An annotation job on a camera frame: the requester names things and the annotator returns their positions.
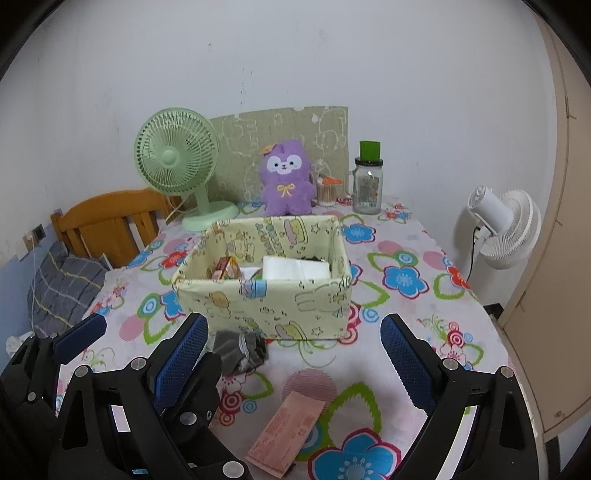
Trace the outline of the grey knitted gloves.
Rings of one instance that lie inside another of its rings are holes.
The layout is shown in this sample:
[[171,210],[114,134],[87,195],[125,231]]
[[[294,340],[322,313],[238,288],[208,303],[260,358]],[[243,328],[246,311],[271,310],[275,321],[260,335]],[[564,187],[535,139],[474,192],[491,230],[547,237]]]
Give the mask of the grey knitted gloves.
[[269,357],[264,338],[250,331],[219,330],[214,337],[213,351],[221,358],[224,377],[256,370]]

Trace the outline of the yellow cartoon snack box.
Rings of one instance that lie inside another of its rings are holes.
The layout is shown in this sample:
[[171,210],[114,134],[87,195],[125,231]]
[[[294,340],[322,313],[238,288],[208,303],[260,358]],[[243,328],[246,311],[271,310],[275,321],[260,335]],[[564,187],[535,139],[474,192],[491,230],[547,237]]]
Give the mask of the yellow cartoon snack box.
[[212,281],[239,279],[242,279],[242,270],[238,265],[238,260],[231,255],[221,257],[211,274]]

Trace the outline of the white tissue pack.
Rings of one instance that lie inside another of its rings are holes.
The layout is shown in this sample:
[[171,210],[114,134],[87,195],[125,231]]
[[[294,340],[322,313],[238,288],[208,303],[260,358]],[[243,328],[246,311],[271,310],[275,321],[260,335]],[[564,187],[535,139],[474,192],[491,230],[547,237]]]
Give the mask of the white tissue pack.
[[328,280],[329,278],[331,278],[331,268],[327,261],[263,257],[263,280]]

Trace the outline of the pink packet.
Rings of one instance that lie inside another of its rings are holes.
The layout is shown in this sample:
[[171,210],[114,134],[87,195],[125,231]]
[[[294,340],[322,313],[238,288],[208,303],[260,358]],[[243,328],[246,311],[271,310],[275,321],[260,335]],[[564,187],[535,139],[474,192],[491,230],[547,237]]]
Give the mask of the pink packet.
[[245,459],[267,474],[283,478],[324,408],[325,401],[290,392],[247,451]]

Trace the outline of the grey plaid pillow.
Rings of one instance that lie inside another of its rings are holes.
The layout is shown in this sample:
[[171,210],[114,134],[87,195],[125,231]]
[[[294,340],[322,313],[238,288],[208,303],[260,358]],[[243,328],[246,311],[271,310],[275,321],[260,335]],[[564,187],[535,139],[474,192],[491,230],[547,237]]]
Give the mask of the grey plaid pillow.
[[108,264],[78,257],[54,242],[36,268],[27,295],[33,333],[61,335],[78,324],[104,285]]

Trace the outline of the floral tablecloth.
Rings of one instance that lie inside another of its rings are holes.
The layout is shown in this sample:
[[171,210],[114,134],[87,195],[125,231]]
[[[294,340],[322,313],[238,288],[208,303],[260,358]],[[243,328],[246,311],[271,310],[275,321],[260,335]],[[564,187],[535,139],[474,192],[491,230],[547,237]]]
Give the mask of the floral tablecloth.
[[[390,201],[377,216],[339,204],[332,215],[342,222],[353,274],[345,336],[315,340],[296,321],[282,323],[262,367],[219,381],[221,403],[211,427],[243,457],[288,395],[317,398],[324,412],[290,478],[383,479],[425,421],[382,346],[386,315],[400,315],[439,356],[468,370],[493,372],[509,356],[460,270],[403,204]],[[106,318],[106,333],[62,367],[60,391],[77,366],[121,369],[176,332],[184,316],[170,278],[194,241],[194,234],[172,224],[111,275],[91,306]]]

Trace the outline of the wooden bed headboard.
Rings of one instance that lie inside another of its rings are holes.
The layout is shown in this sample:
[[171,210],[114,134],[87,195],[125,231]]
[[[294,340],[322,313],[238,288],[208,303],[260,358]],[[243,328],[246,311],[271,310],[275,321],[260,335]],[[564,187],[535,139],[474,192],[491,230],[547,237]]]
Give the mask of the wooden bed headboard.
[[152,189],[122,190],[89,198],[51,222],[57,239],[82,258],[105,256],[116,268],[131,262],[158,235],[157,219],[175,217],[178,197]]

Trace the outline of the yellow cartoon storage box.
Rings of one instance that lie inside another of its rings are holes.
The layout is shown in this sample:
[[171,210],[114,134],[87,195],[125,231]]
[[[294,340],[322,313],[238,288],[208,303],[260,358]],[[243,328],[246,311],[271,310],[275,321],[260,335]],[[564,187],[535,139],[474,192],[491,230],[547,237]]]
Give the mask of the yellow cartoon storage box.
[[[218,260],[233,256],[242,279],[212,281]],[[329,263],[328,280],[263,280],[263,257]],[[246,330],[267,339],[337,340],[346,335],[353,274],[335,216],[250,217],[217,222],[197,240],[171,285],[185,313],[211,331]]]

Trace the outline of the beige door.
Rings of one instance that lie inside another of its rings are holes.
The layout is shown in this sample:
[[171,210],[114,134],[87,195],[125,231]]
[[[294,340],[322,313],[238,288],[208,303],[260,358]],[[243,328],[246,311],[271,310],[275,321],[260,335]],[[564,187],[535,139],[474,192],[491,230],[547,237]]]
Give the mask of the beige door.
[[499,321],[548,441],[590,411],[590,85],[566,44],[538,22],[556,103],[556,162],[541,234]]

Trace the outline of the white standing fan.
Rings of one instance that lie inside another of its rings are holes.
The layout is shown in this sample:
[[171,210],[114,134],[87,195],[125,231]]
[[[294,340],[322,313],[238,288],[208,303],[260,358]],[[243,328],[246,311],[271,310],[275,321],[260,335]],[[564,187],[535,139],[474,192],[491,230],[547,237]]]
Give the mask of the white standing fan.
[[468,210],[478,220],[476,253],[496,270],[507,270],[533,253],[542,227],[540,210],[524,190],[498,196],[479,185],[468,199]]

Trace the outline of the glass jar green lid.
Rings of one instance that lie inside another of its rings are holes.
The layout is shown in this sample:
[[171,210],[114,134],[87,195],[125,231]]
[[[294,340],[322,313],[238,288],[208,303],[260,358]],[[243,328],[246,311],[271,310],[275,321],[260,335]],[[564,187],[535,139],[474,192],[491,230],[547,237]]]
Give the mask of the glass jar green lid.
[[382,207],[383,160],[381,143],[361,140],[359,156],[355,158],[355,168],[349,172],[353,180],[353,210],[363,215],[378,215]]

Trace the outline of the cotton swab container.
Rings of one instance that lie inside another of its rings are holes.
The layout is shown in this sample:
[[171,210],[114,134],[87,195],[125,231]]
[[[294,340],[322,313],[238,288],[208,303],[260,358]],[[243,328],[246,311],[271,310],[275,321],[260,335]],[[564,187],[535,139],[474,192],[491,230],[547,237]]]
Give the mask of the cotton swab container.
[[339,189],[342,187],[342,180],[320,175],[317,179],[317,202],[322,207],[329,207],[337,203]]

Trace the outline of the green desk fan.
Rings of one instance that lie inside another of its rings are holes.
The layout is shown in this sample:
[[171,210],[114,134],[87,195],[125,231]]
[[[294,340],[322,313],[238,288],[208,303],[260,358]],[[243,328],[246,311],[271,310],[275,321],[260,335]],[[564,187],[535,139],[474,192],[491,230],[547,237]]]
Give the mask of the green desk fan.
[[190,201],[181,214],[183,229],[204,231],[238,217],[235,203],[208,199],[221,146],[211,122],[186,108],[166,108],[140,127],[133,146],[136,169],[153,190]]

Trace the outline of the purple plush toy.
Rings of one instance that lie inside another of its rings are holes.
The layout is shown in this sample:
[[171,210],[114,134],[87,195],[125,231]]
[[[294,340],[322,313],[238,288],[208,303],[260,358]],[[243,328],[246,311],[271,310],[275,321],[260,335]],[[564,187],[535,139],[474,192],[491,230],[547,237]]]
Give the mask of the purple plush toy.
[[263,150],[259,178],[263,183],[260,201],[266,216],[311,214],[317,187],[312,183],[311,160],[300,140],[267,146]]

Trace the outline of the green patterned cardboard sheet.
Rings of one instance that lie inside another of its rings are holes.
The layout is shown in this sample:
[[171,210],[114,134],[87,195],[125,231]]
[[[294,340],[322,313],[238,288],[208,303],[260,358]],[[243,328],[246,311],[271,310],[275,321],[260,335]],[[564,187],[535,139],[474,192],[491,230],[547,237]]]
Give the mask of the green patterned cardboard sheet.
[[344,179],[349,171],[349,109],[346,106],[277,108],[211,120],[219,145],[215,172],[207,185],[211,200],[256,201],[263,188],[263,151],[287,140],[300,141],[312,173]]

